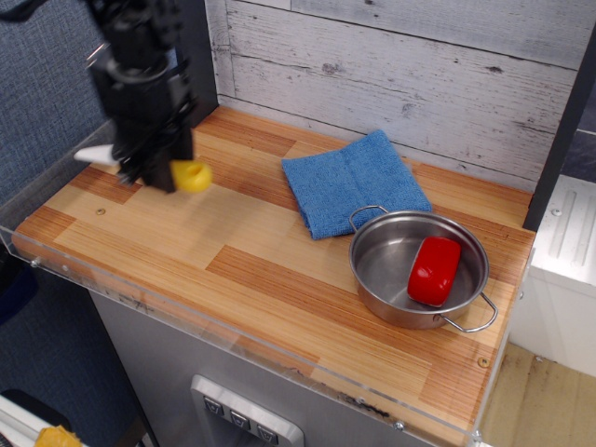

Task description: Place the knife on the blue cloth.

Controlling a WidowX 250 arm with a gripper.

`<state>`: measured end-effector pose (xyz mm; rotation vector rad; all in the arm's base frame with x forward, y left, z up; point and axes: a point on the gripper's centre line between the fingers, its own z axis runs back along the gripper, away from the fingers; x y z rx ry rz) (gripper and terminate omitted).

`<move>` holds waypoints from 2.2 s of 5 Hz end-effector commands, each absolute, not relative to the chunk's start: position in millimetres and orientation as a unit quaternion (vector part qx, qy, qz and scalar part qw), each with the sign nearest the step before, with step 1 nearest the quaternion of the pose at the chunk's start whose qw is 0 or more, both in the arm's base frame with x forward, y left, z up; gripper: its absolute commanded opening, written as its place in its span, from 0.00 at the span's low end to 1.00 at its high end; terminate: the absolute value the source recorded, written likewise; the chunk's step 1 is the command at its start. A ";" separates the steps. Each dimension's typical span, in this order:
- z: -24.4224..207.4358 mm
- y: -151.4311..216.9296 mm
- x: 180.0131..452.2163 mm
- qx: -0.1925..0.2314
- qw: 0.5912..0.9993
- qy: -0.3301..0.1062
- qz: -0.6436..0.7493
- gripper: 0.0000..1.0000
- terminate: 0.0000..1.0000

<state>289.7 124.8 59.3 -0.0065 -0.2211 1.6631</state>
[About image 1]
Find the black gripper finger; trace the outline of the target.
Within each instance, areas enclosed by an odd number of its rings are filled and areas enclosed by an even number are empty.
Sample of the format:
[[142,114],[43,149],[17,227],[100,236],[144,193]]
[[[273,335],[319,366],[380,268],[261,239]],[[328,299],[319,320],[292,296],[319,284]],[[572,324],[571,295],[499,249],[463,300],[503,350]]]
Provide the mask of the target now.
[[141,179],[147,186],[152,186],[167,194],[174,193],[176,186],[170,168],[168,156],[154,156],[144,160]]
[[190,161],[194,159],[192,130],[186,125],[171,127],[172,144],[169,149],[171,160]]

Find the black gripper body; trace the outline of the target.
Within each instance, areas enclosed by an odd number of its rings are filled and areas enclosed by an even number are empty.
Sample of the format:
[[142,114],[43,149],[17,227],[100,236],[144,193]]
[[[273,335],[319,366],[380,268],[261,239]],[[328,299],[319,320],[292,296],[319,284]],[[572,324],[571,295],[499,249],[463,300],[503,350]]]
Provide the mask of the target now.
[[145,159],[170,159],[172,126],[190,128],[196,97],[186,68],[186,61],[172,66],[164,54],[147,69],[126,69],[107,44],[89,56],[88,69],[102,109],[115,125],[112,157],[122,183],[142,181]]

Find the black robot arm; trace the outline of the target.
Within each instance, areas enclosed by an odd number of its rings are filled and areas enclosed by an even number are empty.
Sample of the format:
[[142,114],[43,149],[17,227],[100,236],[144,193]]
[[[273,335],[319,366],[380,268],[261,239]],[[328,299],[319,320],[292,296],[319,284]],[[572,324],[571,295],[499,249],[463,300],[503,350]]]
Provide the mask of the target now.
[[1,5],[1,196],[9,198],[100,125],[123,183],[171,193],[196,173],[176,1]]

